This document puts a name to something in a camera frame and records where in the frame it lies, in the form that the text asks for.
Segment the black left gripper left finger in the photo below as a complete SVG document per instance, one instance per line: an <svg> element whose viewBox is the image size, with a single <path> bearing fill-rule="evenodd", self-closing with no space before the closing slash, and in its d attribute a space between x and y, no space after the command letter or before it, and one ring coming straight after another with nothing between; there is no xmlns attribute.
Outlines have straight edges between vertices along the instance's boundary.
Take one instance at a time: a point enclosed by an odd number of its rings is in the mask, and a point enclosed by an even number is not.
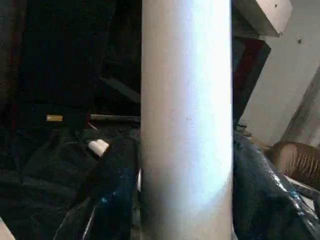
<svg viewBox="0 0 320 240"><path fill-rule="evenodd" d="M55 232L55 240L129 240L137 191L139 143L111 141Z"/></svg>

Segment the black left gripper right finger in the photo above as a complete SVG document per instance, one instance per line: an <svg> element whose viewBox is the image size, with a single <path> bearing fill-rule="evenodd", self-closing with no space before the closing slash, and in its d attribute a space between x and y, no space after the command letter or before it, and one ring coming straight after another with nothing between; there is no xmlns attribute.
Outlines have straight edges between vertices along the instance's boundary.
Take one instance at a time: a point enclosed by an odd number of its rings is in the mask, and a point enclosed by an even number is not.
<svg viewBox="0 0 320 240"><path fill-rule="evenodd" d="M320 218L267 157L233 135L232 221L239 240L318 240Z"/></svg>

